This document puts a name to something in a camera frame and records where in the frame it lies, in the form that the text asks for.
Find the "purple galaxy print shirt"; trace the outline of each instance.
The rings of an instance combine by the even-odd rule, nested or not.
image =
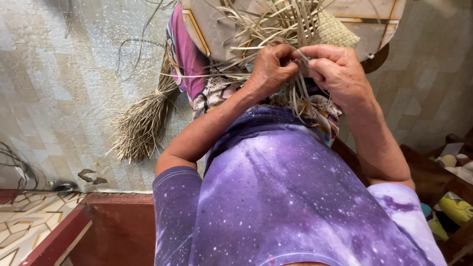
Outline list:
[[[204,180],[173,167],[153,193],[156,266],[446,265],[411,189],[366,189],[288,109],[243,114]]]

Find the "shirt sleeve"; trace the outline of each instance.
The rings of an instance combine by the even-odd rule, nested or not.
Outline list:
[[[154,180],[155,266],[189,264],[201,183],[188,166],[169,168]]]
[[[424,250],[430,261],[436,265],[447,265],[427,225],[419,198],[412,189],[400,184],[382,183],[369,186],[368,191],[400,231]]]

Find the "forearm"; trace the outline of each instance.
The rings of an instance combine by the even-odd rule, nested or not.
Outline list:
[[[377,180],[410,182],[409,166],[374,97],[346,115],[361,167],[372,184]]]
[[[255,98],[246,90],[239,90],[220,106],[191,122],[174,138],[161,156],[175,157],[195,163],[215,144],[222,133],[255,102]]]

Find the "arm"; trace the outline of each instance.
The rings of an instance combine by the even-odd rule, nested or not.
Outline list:
[[[327,44],[300,50],[315,58],[308,64],[310,75],[346,114],[358,159],[371,184],[399,183],[414,189],[409,166],[386,125],[355,51]]]
[[[159,157],[156,175],[174,166],[197,169],[196,161],[204,156],[240,115],[258,101],[277,92],[298,71],[295,62],[285,66],[280,64],[280,60],[285,61],[294,50],[288,44],[261,49],[245,85],[220,106],[184,128]]]

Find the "hand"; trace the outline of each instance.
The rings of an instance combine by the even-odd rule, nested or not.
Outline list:
[[[266,46],[256,55],[253,71],[242,89],[260,101],[281,90],[282,85],[299,70],[299,65],[290,62],[296,50],[289,44],[278,42]]]
[[[358,62],[355,50],[328,44],[305,46],[300,51],[309,61],[309,75],[316,84],[332,95],[332,100],[345,112],[376,102],[373,89]],[[301,58],[295,51],[293,58]]]

